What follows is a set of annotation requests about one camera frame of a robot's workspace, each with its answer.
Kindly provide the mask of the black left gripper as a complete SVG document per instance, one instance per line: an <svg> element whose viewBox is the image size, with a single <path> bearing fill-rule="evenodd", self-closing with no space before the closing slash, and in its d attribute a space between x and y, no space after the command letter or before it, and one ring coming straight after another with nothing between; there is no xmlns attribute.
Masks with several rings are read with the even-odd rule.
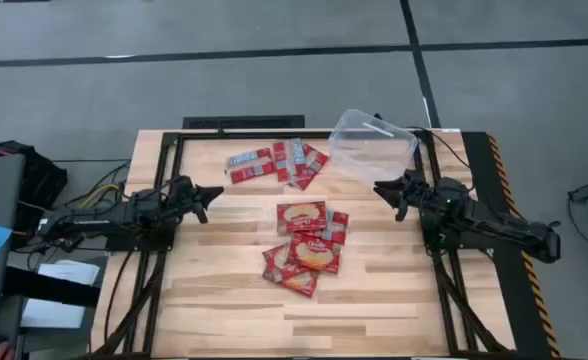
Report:
<svg viewBox="0 0 588 360"><path fill-rule="evenodd" d="M206 208L201 202L212 202L224 192L222 186L202 187L194 185L188 176L180 175L171 184L166 199L166 214L176 219L193 213L200 224L207 224Z"/></svg>

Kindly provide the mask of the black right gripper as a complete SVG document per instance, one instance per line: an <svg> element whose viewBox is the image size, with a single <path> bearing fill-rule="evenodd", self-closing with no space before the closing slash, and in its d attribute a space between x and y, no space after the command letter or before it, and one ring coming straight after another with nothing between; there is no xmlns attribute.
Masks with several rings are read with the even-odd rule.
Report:
<svg viewBox="0 0 588 360"><path fill-rule="evenodd" d="M405 220L409 207L420 213L437 210L437 198L433 188L426 182L420 171L406 170L403 177L390 181L375 181L373 190L383 199L400 199L395 220Z"/></svg>

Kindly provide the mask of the red popcorn bag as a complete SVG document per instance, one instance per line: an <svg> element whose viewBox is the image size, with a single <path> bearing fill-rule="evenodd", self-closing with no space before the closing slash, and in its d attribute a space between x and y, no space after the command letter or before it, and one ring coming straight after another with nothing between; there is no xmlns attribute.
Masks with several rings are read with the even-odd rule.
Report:
<svg viewBox="0 0 588 360"><path fill-rule="evenodd" d="M263 253L266 268L263 277L273 283L279 283L288 274L289 245L282 244Z"/></svg>
<svg viewBox="0 0 588 360"><path fill-rule="evenodd" d="M337 274L342 246L329 240L295 233L289 242L288 260L310 269Z"/></svg>
<svg viewBox="0 0 588 360"><path fill-rule="evenodd" d="M233 184L238 184L275 172L270 148L261 148L234 155L227 161L225 173Z"/></svg>
<svg viewBox="0 0 588 360"><path fill-rule="evenodd" d="M318 277L318 271L309 270L287 279L283 279L279 284L289 290L297 292L298 294L311 298L317 288Z"/></svg>
<svg viewBox="0 0 588 360"><path fill-rule="evenodd" d="M275 142L272 146L274 167L279 183L289 183L292 171L292 147L290 140Z"/></svg>
<svg viewBox="0 0 588 360"><path fill-rule="evenodd" d="M321 239L344 245L349 225L349 215L343 212L326 211L327 225L318 232Z"/></svg>
<svg viewBox="0 0 588 360"><path fill-rule="evenodd" d="M328 223L324 201L278 204L276 216L279 235L321 230Z"/></svg>
<svg viewBox="0 0 588 360"><path fill-rule="evenodd" d="M323 166L328 162L329 156L318 151L314 147L305 144L303 147L306 167L301 175L296 175L292 185L300 190L305 190L314 177L321 171Z"/></svg>
<svg viewBox="0 0 588 360"><path fill-rule="evenodd" d="M297 181L305 174L306 155L304 151L304 143L301 138L293 138L290 140L289 152L289 178L291 182Z"/></svg>

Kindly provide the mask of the clear plastic container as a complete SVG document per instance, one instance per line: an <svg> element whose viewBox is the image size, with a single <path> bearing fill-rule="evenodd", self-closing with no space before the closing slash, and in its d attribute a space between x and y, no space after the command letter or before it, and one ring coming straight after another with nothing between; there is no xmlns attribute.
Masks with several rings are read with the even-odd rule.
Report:
<svg viewBox="0 0 588 360"><path fill-rule="evenodd" d="M417 145L411 132L356 109L341 115L328 138L332 163L367 186L400 178Z"/></svg>

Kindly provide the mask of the black mat with hazard stripe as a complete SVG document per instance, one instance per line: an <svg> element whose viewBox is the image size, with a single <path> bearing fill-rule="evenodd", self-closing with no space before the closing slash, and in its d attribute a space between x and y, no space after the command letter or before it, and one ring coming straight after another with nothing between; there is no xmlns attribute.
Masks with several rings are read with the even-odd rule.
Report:
<svg viewBox="0 0 588 360"><path fill-rule="evenodd" d="M500 213L514 215L516 205L495 139L482 132L462 135L479 199ZM533 258L513 248L494 252L494 264L516 350L543 360L560 356Z"/></svg>

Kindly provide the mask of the white paper sheet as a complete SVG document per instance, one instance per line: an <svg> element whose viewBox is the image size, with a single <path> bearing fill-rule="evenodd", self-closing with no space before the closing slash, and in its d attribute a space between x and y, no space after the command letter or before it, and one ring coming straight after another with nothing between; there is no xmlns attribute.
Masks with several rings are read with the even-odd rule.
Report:
<svg viewBox="0 0 588 360"><path fill-rule="evenodd" d="M21 326L26 328L78 329L85 308L53 301L28 299L23 311Z"/></svg>
<svg viewBox="0 0 588 360"><path fill-rule="evenodd" d="M83 285L93 285L100 270L99 266L90 263L59 260L53 264L41 264L37 273Z"/></svg>

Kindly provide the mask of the black fabric bag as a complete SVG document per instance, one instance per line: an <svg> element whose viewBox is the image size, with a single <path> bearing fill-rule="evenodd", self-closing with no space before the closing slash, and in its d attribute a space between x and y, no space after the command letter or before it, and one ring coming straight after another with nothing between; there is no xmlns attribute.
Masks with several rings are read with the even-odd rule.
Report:
<svg viewBox="0 0 588 360"><path fill-rule="evenodd" d="M15 140L0 142L0 158L21 155L20 186L15 211L14 238L27 242L45 211L53 205L68 183L67 171L38 153L34 146Z"/></svg>

